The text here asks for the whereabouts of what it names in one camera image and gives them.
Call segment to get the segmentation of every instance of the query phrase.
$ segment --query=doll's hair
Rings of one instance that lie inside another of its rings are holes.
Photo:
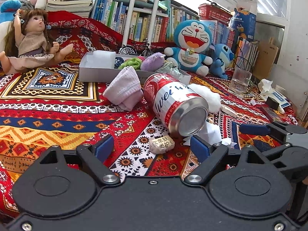
[[[24,20],[24,23],[21,24],[21,33],[23,35],[26,35],[25,31],[26,31],[27,23],[29,22],[29,20],[33,16],[43,16],[43,18],[44,18],[44,23],[45,23],[44,36],[45,36],[46,42],[47,42],[46,52],[48,52],[50,50],[50,46],[51,46],[50,43],[52,41],[51,41],[50,37],[48,36],[47,30],[46,30],[46,23],[47,23],[48,14],[45,10],[40,9],[40,8],[35,8],[35,9],[32,9],[32,10],[20,10],[20,19]],[[11,23],[10,31],[5,36],[4,42],[5,42],[4,51],[5,51],[6,56],[18,57],[18,48],[16,47],[16,42],[15,42],[14,21],[12,21],[12,23]]]

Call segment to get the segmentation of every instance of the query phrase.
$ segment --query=glass cup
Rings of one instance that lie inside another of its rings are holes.
[[[244,95],[251,93],[254,87],[254,84],[250,80],[251,76],[252,73],[236,66],[228,91],[240,98],[243,98]]]

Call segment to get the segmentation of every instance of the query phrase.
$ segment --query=screw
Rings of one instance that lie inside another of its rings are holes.
[[[105,175],[103,177],[103,181],[108,183],[116,182],[117,179],[118,177],[116,175]]]
[[[149,181],[149,184],[150,185],[156,185],[156,184],[158,184],[158,181],[157,180],[151,180],[151,181]]]
[[[199,175],[190,175],[187,176],[187,180],[191,183],[198,183],[202,180],[202,177]]]
[[[274,230],[275,231],[282,231],[284,229],[284,224],[283,223],[278,223],[275,225]]]
[[[32,230],[31,224],[26,223],[26,222],[25,222],[24,224],[21,225],[21,228],[22,228],[24,231],[31,231],[31,230]]]

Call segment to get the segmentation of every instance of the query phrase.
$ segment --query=red and white can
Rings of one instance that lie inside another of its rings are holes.
[[[151,75],[143,90],[145,100],[171,135],[190,136],[205,124],[207,101],[172,75]]]

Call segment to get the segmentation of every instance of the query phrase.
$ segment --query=doll's face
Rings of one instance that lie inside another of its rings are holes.
[[[26,33],[30,32],[43,32],[45,29],[44,17],[33,16],[30,18],[26,25]]]

